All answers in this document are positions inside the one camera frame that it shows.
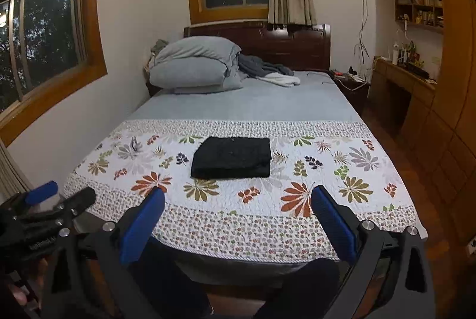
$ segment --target quilt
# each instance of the quilt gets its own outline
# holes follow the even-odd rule
[[[269,178],[199,180],[193,154],[209,136],[270,138]],[[324,185],[360,220],[402,231],[415,207],[390,158],[361,122],[126,120],[75,168],[64,195],[86,186],[88,211],[118,221],[154,187],[166,207],[153,231],[163,244],[222,259],[303,263],[338,260],[310,206]]]

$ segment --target bottle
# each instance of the bottle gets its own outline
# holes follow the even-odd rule
[[[393,58],[392,58],[392,64],[397,65],[398,63],[398,44],[395,41],[395,44],[393,44]]]

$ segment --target bed frame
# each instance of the bed frame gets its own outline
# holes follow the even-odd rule
[[[329,70],[330,26],[296,31],[267,30],[266,21],[245,21],[185,28],[184,37],[220,36],[239,45],[242,53],[294,70]]]

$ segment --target black folded cloth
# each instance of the black folded cloth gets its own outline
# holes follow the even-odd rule
[[[207,138],[193,155],[191,176],[204,180],[270,176],[269,138]]]

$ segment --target pillow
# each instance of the pillow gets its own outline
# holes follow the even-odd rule
[[[208,57],[221,61],[231,68],[241,48],[223,37],[192,36],[186,37],[163,48],[153,61],[153,65],[170,59],[185,57]]]
[[[232,66],[230,76],[226,77],[223,80],[223,84],[209,85],[206,87],[187,87],[187,88],[176,88],[173,90],[173,93],[177,94],[191,94],[191,93],[214,93],[214,92],[223,92],[231,91],[232,89],[243,88],[243,83],[241,82],[241,77],[238,74],[238,66]]]
[[[189,57],[171,59],[151,68],[150,82],[161,88],[221,85],[227,67],[215,59]]]

